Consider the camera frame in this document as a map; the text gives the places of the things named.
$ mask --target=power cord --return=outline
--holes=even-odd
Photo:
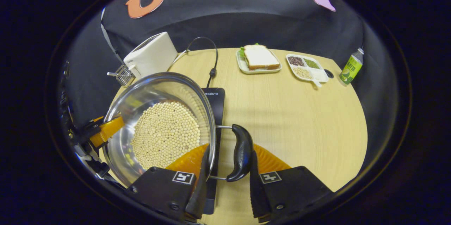
[[[184,51],[184,52],[186,52],[186,54],[188,54],[188,52],[190,52],[190,46],[191,46],[191,44],[194,42],[194,41],[196,41],[197,39],[201,39],[201,38],[203,38],[203,39],[207,39],[208,41],[210,41],[213,45],[214,45],[214,47],[215,47],[215,50],[216,50],[216,61],[215,61],[215,66],[210,70],[210,78],[208,79],[208,83],[206,84],[206,87],[208,88],[209,86],[210,86],[210,81],[211,81],[211,79],[213,79],[214,77],[216,77],[216,65],[218,64],[218,48],[216,47],[216,44],[213,42],[213,40],[211,40],[211,39],[209,39],[208,37],[206,37],[206,36],[200,36],[200,37],[196,37],[195,39],[193,39],[193,41],[191,41],[190,42],[190,44],[188,45],[188,47],[186,48],[186,50]]]

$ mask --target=white toaster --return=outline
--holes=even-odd
[[[177,50],[167,32],[149,37],[125,58],[124,63],[136,79],[167,71],[177,56]]]

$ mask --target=white sectioned tray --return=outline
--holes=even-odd
[[[298,58],[301,58],[301,59],[302,59],[302,63],[304,64],[304,66],[302,67],[302,66],[292,65],[292,64],[289,62],[288,57],[298,57]],[[318,67],[319,67],[320,69],[309,67],[309,66],[307,65],[307,63],[305,62],[305,60],[311,60],[311,61],[313,61],[314,63],[316,63],[316,64],[318,65]],[[317,60],[315,60],[314,58],[311,58],[311,57],[308,57],[308,56],[296,55],[296,54],[287,54],[287,55],[286,55],[286,61],[288,62],[288,65],[290,66],[291,71],[293,72],[293,74],[294,74],[298,79],[305,80],[305,81],[312,81],[312,79],[307,79],[307,78],[303,78],[303,77],[298,76],[298,75],[293,71],[293,68],[303,68],[303,69],[306,69],[307,71],[309,71],[310,75],[311,75],[314,79],[316,79],[317,81],[319,81],[319,82],[327,82],[327,81],[329,80],[329,77],[327,76],[326,72],[324,71],[324,68],[322,68],[321,64],[320,64]]]
[[[280,71],[282,69],[282,63],[280,63],[280,61],[276,57],[276,55],[274,55],[274,57],[280,64],[279,68],[276,68],[276,69],[259,68],[259,69],[255,69],[255,70],[249,70],[249,67],[248,67],[246,61],[243,60],[243,58],[240,55],[240,50],[236,51],[236,61],[238,62],[238,67],[245,74],[267,74],[267,73],[276,73],[276,72]]]

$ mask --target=sandwich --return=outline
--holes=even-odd
[[[258,43],[241,47],[240,55],[248,64],[249,70],[259,68],[271,70],[277,69],[280,66],[279,60],[277,60],[272,52],[266,46],[258,45]]]

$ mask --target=black handle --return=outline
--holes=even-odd
[[[232,131],[236,136],[236,146],[233,154],[235,167],[233,168],[233,172],[227,176],[227,182],[242,179],[249,173],[252,164],[253,143],[248,130],[242,126],[233,124]]]

